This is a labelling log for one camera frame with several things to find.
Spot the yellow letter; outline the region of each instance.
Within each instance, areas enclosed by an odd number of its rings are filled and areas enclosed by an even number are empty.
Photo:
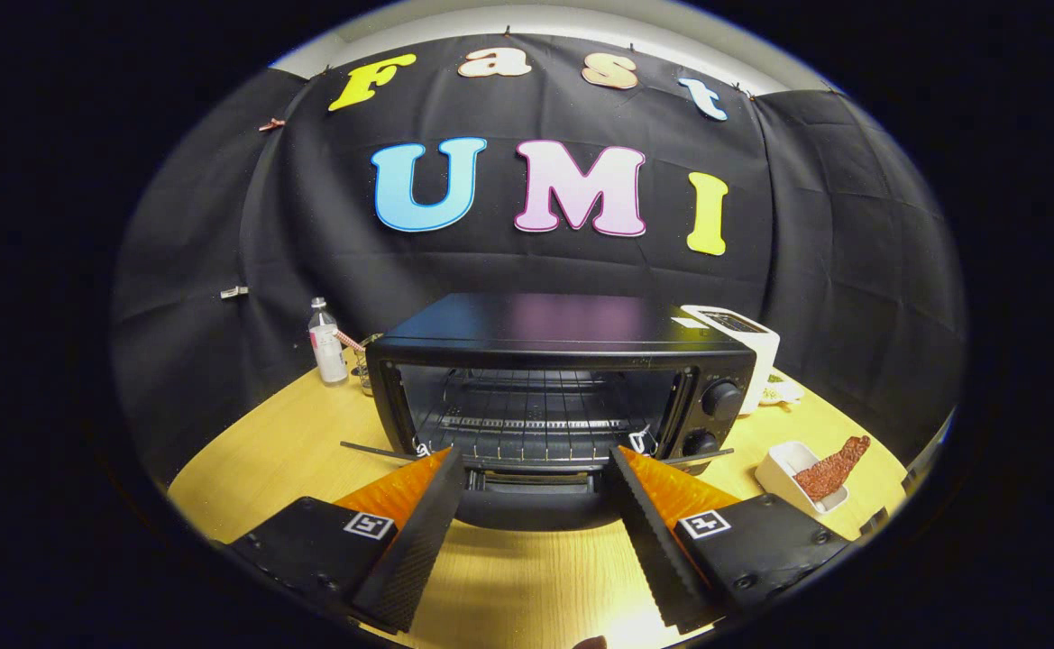
[[[360,68],[350,71],[350,79],[346,81],[346,87],[341,90],[341,96],[336,102],[330,103],[330,111],[336,111],[351,105],[351,103],[365,102],[374,96],[371,91],[371,83],[374,85],[386,85],[398,68],[395,65],[410,65],[414,62],[413,54],[404,54],[401,57],[378,61],[377,63],[367,63]]]
[[[466,62],[458,65],[458,74],[464,77],[519,77],[530,72],[527,53],[514,47],[491,47],[466,55]]]
[[[696,186],[696,230],[687,234],[687,248],[721,255],[727,251],[723,240],[723,197],[727,196],[727,184],[699,172],[688,173],[687,180]]]
[[[588,54],[583,62],[587,63],[583,68],[583,78],[588,83],[618,87],[621,91],[639,85],[639,78],[629,72],[637,65],[629,58],[597,53]]]

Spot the pink letter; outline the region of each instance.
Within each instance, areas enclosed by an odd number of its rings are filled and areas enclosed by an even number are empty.
[[[587,222],[598,197],[602,197],[602,213],[591,222],[592,228],[614,237],[639,237],[646,232],[639,218],[639,168],[646,161],[643,153],[608,146],[585,176],[559,142],[523,142],[519,154],[527,159],[527,206],[514,218],[515,228],[527,233],[558,228],[559,215],[551,212],[554,192],[564,217],[575,230]]]

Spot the blue letter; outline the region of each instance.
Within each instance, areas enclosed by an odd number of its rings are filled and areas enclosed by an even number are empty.
[[[699,81],[697,78],[680,78],[679,85],[687,86],[687,90],[690,91],[690,98],[696,100],[696,106],[699,106],[699,110],[703,111],[703,115],[720,120],[720,122],[727,119],[727,114],[715,105],[716,100],[720,96],[716,95],[715,91],[710,91],[706,85],[703,85],[702,81]]]
[[[447,155],[447,196],[433,205],[414,201],[414,161],[423,157],[423,144],[398,144],[374,153],[378,169],[374,183],[374,210],[388,227],[404,233],[424,233],[451,225],[464,217],[474,202],[474,164],[486,148],[482,137],[453,137],[440,144]]]

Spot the white wall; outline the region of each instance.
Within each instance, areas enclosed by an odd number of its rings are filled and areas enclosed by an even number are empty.
[[[272,63],[311,78],[326,66],[436,38],[511,33],[609,42],[690,66],[753,95],[826,90],[831,83],[789,54],[687,4],[667,0],[408,0],[329,30]]]

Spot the plastic water bottle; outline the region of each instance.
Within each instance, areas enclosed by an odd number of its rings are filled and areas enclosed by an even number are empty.
[[[317,361],[317,373],[321,375],[321,381],[328,385],[346,381],[350,374],[346,373],[346,358],[341,357],[341,343],[337,338],[338,324],[326,311],[326,299],[312,299],[311,308],[314,315],[309,323],[309,332],[314,360]]]

